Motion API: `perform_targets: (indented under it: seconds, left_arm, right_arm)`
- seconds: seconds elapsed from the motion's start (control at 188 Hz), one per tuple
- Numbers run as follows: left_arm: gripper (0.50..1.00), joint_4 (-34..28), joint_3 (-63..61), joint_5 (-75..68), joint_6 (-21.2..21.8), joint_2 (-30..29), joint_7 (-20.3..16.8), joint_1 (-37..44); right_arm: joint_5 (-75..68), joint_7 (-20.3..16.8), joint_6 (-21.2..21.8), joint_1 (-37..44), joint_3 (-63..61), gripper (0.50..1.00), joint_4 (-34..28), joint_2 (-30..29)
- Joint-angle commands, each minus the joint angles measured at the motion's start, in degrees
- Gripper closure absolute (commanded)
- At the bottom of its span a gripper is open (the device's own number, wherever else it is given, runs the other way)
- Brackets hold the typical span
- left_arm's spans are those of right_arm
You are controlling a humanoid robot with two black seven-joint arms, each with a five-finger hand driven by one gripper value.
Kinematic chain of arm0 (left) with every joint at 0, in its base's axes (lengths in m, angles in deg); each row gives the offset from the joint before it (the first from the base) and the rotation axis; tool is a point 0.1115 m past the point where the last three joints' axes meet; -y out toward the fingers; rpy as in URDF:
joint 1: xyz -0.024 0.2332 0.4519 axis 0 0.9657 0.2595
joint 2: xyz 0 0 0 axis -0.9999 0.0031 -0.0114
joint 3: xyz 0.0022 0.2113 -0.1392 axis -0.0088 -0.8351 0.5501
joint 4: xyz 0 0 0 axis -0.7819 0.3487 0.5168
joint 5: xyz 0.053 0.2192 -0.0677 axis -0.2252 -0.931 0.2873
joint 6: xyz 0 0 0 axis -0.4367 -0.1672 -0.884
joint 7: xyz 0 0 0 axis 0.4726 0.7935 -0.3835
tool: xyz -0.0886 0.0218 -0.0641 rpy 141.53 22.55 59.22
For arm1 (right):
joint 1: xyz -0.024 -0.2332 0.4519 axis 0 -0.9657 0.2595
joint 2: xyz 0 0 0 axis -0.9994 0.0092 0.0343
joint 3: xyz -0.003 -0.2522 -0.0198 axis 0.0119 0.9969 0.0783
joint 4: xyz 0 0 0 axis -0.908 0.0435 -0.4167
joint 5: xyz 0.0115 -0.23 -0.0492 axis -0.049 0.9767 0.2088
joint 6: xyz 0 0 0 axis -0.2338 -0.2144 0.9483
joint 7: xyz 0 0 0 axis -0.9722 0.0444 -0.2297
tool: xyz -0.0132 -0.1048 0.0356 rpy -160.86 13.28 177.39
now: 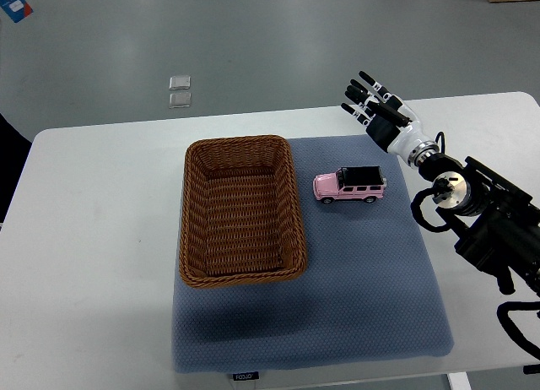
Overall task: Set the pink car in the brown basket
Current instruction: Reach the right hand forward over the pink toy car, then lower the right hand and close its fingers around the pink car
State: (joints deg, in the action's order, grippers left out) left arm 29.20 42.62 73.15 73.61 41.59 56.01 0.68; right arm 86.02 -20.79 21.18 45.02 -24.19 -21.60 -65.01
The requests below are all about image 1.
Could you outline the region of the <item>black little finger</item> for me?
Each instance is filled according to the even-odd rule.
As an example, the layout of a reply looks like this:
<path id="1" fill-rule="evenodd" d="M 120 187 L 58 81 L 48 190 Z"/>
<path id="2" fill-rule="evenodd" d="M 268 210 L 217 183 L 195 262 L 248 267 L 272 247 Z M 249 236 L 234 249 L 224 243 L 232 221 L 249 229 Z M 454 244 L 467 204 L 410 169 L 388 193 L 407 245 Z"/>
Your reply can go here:
<path id="1" fill-rule="evenodd" d="M 359 76 L 377 93 L 387 93 L 387 88 L 373 79 L 368 73 L 359 71 Z"/>

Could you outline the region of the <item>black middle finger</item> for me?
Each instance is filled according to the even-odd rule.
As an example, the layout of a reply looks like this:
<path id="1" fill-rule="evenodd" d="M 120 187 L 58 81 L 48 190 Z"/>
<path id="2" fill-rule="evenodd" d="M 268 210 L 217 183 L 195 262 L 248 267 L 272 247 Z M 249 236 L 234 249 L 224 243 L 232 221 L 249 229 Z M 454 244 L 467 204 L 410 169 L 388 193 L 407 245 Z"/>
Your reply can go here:
<path id="1" fill-rule="evenodd" d="M 345 95 L 356 105 L 369 109 L 373 109 L 381 103 L 366 89 L 361 89 L 354 85 L 349 85 L 347 87 L 345 90 Z"/>

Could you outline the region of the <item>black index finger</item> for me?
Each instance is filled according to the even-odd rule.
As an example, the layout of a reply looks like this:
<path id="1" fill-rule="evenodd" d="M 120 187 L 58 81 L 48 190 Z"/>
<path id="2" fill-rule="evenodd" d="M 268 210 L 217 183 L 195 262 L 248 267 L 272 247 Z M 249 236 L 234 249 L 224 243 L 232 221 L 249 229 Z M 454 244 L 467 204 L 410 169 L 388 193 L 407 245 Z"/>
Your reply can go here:
<path id="1" fill-rule="evenodd" d="M 370 125 L 372 117 L 368 116 L 362 109 L 355 109 L 347 103 L 342 103 L 341 108 L 344 109 L 349 115 L 354 117 L 364 127 L 368 127 Z"/>

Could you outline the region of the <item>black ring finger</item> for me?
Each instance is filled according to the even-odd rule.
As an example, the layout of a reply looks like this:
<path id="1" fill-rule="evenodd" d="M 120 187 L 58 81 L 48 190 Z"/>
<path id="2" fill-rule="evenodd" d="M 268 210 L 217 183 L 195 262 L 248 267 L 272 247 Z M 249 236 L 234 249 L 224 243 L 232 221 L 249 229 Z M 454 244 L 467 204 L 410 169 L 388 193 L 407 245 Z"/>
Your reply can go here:
<path id="1" fill-rule="evenodd" d="M 374 96 L 377 100 L 388 101 L 391 97 L 391 92 L 382 84 L 375 81 L 373 84 L 365 80 L 351 79 L 350 84 L 365 91 L 368 95 Z"/>

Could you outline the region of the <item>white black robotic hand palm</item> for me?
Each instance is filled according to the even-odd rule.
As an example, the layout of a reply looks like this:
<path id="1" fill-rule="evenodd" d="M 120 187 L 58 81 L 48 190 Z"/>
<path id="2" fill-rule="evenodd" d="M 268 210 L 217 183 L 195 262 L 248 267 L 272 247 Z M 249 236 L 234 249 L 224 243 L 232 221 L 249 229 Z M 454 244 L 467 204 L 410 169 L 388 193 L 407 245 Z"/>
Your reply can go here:
<path id="1" fill-rule="evenodd" d="M 412 122 L 406 127 L 397 127 L 373 115 L 366 127 L 367 134 L 385 152 L 399 156 L 411 168 L 419 168 L 428 157 L 436 154 L 436 142 L 424 134 L 417 114 L 399 97 L 391 95 L 388 101 L 381 102 L 409 117 Z"/>

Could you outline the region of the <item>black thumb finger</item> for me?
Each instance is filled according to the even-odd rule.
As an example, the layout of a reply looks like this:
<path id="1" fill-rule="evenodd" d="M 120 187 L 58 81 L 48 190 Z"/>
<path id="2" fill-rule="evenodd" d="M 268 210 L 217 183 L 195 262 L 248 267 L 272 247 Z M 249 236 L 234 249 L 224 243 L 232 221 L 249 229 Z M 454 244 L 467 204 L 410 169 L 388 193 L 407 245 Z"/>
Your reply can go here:
<path id="1" fill-rule="evenodd" d="M 364 105 L 375 116 L 380 116 L 397 127 L 406 127 L 412 120 L 379 100 L 367 100 Z"/>

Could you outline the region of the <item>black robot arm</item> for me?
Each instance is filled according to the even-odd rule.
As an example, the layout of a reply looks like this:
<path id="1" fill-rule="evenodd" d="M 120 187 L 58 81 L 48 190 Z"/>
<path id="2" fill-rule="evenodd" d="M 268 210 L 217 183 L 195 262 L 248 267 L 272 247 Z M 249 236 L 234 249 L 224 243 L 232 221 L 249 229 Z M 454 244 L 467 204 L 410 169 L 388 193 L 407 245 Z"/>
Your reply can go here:
<path id="1" fill-rule="evenodd" d="M 446 154 L 445 137 L 426 136 L 418 115 L 364 71 L 345 91 L 342 108 L 360 122 L 375 144 L 401 158 L 430 182 L 411 202 L 424 229 L 453 231 L 456 253 L 494 276 L 499 291 L 514 292 L 511 275 L 539 291 L 539 210 L 532 197 L 472 157 Z"/>

